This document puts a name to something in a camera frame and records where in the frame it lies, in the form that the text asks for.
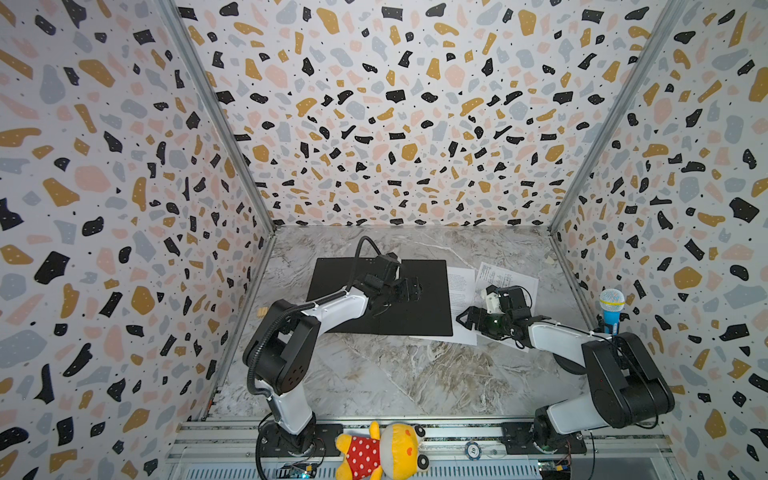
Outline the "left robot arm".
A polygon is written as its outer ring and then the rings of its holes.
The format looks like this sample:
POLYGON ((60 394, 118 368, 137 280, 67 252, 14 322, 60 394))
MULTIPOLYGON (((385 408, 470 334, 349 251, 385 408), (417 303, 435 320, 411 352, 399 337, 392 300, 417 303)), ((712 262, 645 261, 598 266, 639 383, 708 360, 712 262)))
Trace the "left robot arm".
POLYGON ((293 454, 310 449, 316 414, 308 404, 303 380, 318 338, 366 315, 379 315, 394 304, 420 299, 416 277, 381 279, 367 274, 332 294, 305 304, 274 302, 243 352, 246 388, 266 398, 273 429, 293 454))

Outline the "text printed paper sheet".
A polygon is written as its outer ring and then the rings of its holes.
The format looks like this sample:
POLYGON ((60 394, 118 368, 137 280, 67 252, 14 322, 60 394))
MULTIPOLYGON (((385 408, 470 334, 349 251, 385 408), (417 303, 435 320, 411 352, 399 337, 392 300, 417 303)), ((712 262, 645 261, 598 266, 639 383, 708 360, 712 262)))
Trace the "text printed paper sheet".
POLYGON ((417 336, 417 339, 441 341, 468 346, 477 345, 477 335, 474 331, 461 326, 456 317, 475 301, 475 270, 471 268, 447 268, 447 280, 449 289, 450 311, 452 319, 451 336, 417 336))

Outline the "orange and black folder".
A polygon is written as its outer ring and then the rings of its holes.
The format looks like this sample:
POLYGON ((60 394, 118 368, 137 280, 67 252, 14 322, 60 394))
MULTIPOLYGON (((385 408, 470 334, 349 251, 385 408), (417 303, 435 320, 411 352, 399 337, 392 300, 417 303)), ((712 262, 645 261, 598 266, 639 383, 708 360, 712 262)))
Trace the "orange and black folder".
MULTIPOLYGON (((306 299, 316 300, 332 294, 346 285, 349 274, 356 271, 362 280, 377 272, 375 260, 362 258, 358 264, 351 257, 320 258, 316 261, 306 299)), ((349 320, 331 331, 333 333, 434 336, 444 340, 453 335, 447 263, 444 260, 404 259, 399 277, 414 281, 420 294, 404 297, 379 297, 369 304, 359 319, 349 320)))

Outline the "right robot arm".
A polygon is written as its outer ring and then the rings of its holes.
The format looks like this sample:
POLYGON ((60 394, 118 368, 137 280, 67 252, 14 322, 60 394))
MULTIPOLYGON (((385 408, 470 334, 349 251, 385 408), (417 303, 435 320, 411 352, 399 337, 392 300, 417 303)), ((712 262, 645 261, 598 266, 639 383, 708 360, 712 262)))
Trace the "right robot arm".
POLYGON ((607 289, 599 296, 603 323, 583 331, 546 316, 534 316, 522 286, 486 288, 484 308, 470 306, 456 317, 459 325, 519 349, 546 351, 558 365, 584 375, 589 391, 536 410, 530 430, 533 445, 556 452, 569 437, 611 427, 653 429, 674 409, 674 396, 639 337, 620 330, 624 294, 607 289))

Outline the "technical drawing paper sheet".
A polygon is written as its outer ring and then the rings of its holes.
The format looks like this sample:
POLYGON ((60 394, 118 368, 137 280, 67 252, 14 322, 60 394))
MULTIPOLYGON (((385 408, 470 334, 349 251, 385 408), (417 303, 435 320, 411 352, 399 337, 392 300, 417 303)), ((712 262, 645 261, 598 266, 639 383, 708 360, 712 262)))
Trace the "technical drawing paper sheet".
POLYGON ((476 289, 483 293, 490 285, 505 288, 515 285, 522 286, 528 297, 529 304, 534 305, 537 299, 539 280, 535 277, 524 275, 502 267, 483 262, 476 276, 476 289))

